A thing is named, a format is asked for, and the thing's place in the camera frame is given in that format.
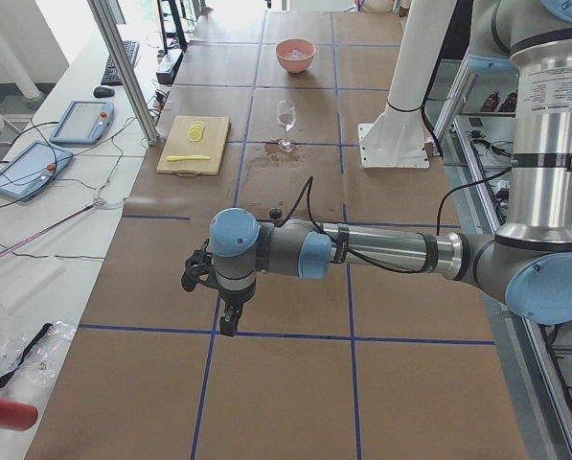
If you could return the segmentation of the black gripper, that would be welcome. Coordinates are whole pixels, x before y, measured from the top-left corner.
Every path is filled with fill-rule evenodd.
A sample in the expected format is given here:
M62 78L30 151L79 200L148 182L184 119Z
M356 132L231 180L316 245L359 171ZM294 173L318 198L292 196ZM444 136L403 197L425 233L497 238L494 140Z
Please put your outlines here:
M247 289L222 289L220 298L224 301L224 314L221 316L221 334L236 336L244 303L247 301Z

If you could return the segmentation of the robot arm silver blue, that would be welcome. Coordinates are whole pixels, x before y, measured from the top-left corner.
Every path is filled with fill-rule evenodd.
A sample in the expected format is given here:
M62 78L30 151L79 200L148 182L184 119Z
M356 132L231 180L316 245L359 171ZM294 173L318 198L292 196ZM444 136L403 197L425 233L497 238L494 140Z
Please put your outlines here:
M305 279L363 262L403 274L437 272L543 325L572 319L572 1L477 1L469 54L509 60L519 97L508 217L493 236L432 236L290 218L258 222L241 208L210 225L208 283L238 330L258 272Z

